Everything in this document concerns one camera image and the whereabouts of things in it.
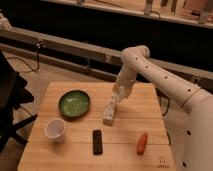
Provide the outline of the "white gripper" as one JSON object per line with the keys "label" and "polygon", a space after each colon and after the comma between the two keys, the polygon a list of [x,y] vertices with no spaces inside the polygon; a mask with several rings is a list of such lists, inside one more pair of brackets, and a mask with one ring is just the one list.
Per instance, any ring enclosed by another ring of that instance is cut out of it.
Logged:
{"label": "white gripper", "polygon": [[112,98],[120,103],[123,99],[128,98],[135,84],[134,79],[118,75],[112,89]]}

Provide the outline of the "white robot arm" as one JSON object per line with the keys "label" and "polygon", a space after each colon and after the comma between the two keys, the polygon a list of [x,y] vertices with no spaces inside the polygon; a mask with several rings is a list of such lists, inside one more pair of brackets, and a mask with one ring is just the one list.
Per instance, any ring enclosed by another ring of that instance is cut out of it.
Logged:
{"label": "white robot arm", "polygon": [[144,46],[121,52],[122,68],[113,87],[117,102],[132,91],[137,74],[173,99],[189,114],[182,171],[213,171],[213,94],[149,61]]}

